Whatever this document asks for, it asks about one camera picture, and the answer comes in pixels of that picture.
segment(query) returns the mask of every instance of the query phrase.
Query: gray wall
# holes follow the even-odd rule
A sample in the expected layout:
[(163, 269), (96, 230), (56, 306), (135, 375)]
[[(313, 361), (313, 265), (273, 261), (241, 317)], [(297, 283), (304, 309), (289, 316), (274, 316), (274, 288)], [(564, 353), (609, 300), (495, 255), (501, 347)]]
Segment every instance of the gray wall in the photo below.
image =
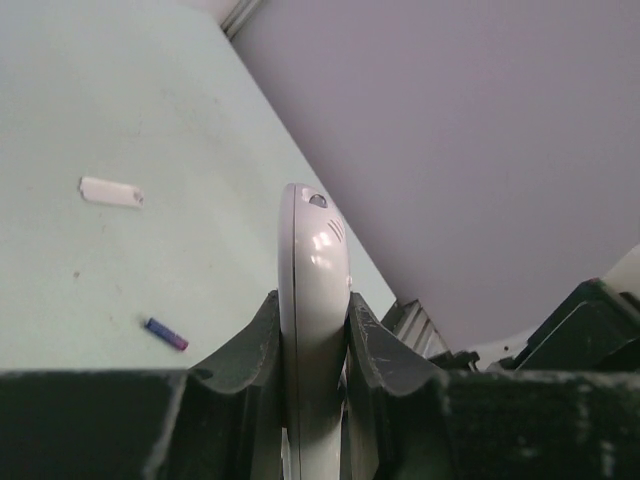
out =
[(266, 0), (235, 46), (453, 348), (539, 323), (639, 241), (638, 0)]

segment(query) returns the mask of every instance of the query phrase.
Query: white plastic device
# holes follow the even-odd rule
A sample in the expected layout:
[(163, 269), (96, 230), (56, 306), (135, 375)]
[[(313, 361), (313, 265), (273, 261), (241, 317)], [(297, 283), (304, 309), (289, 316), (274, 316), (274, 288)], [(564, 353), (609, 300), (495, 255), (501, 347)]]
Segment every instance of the white plastic device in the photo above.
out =
[(344, 322), (351, 294), (346, 230), (326, 196), (289, 184), (280, 203), (278, 297), (291, 476), (340, 477)]

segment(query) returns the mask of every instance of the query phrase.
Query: white table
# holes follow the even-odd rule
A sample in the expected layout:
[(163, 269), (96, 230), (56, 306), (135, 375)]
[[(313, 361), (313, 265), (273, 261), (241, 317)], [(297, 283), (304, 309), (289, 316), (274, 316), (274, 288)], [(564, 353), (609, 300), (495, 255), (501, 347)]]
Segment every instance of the white table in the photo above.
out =
[[(125, 3), (0, 3), (0, 368), (198, 362), (277, 286), (283, 186), (321, 187), (207, 14)], [(84, 175), (144, 208), (84, 202)], [(393, 296), (350, 234), (381, 315)]]

